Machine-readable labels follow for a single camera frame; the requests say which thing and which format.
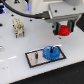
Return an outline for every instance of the white panel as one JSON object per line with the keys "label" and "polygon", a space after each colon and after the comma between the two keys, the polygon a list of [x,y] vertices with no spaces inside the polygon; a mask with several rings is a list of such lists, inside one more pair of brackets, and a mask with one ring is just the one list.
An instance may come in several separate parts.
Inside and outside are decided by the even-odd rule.
{"label": "white panel", "polygon": [[[15,37],[13,18],[23,20],[24,37]],[[0,46],[4,48],[0,51],[0,84],[15,82],[84,60],[84,32],[78,27],[75,27],[70,36],[61,37],[54,36],[52,24],[43,20],[30,21],[29,18],[15,14],[14,17],[11,17],[11,14],[3,14],[0,15],[0,23],[3,24],[0,27]],[[67,59],[30,69],[25,53],[50,45],[60,45]]]}

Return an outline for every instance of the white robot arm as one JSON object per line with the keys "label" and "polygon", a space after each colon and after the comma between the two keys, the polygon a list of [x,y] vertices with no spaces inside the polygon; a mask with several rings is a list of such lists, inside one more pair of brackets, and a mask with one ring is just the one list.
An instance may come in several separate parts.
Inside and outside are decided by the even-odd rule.
{"label": "white robot arm", "polygon": [[25,0],[6,0],[6,3],[20,12],[27,11],[27,4]]}

